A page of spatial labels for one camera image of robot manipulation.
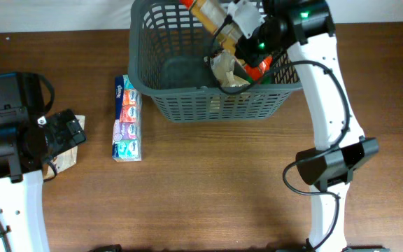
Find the small brown paper snack bag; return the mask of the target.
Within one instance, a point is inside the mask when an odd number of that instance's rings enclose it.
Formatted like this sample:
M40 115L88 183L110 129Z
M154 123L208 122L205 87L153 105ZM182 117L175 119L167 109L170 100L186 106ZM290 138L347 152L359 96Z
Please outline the small brown paper snack bag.
M73 147L72 149L58 155L52 160L52 163L57 170L57 174L64 172L68 168L74 166L77 163L78 147ZM45 180L52 179L55 177L54 170L48 165L43 166L43 178Z

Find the Kleenex tissue multipack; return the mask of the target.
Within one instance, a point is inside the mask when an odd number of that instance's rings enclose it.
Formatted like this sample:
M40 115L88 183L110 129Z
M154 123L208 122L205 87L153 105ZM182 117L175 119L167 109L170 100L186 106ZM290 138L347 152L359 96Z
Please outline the Kleenex tissue multipack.
M141 93L129 76L116 76L112 158L117 162L142 160L141 109Z

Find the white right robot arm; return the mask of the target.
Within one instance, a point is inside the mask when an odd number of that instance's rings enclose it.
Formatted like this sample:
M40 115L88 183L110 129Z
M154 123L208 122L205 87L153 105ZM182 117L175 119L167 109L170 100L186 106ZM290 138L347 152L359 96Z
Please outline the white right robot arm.
M309 108L314 148L300 151L283 174L296 168L308 185L298 195L311 198L307 251L349 251L344 208L353 175L379 151L351 108L337 53L334 20L326 1L263 1L261 13L249 1L233 1L226 16L241 31L235 55L250 66L276 50L288 55Z

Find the beige brown coffee pouch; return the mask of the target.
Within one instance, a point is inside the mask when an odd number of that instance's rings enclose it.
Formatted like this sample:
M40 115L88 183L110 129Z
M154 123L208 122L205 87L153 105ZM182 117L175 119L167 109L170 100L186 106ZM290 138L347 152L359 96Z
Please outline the beige brown coffee pouch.
M234 73L236 60L226 50L215 52L210 59L204 58L222 88L239 88L250 82Z

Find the green lidded jar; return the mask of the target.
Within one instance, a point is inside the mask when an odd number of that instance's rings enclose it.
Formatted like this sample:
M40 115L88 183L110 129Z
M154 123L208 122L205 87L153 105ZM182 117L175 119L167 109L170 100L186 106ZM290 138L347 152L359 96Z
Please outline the green lidded jar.
M260 84L260 85L272 84L272 79L273 79L273 76L272 76L272 75L268 75L268 76L266 76L265 78L263 78L263 79L259 82L259 84Z

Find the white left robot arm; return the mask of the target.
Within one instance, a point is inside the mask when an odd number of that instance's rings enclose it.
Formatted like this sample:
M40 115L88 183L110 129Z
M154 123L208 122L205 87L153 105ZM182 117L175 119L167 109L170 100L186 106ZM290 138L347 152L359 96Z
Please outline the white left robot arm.
M0 251L49 251L44 166L87 137L72 110L50 115L55 90L41 74L0 74Z

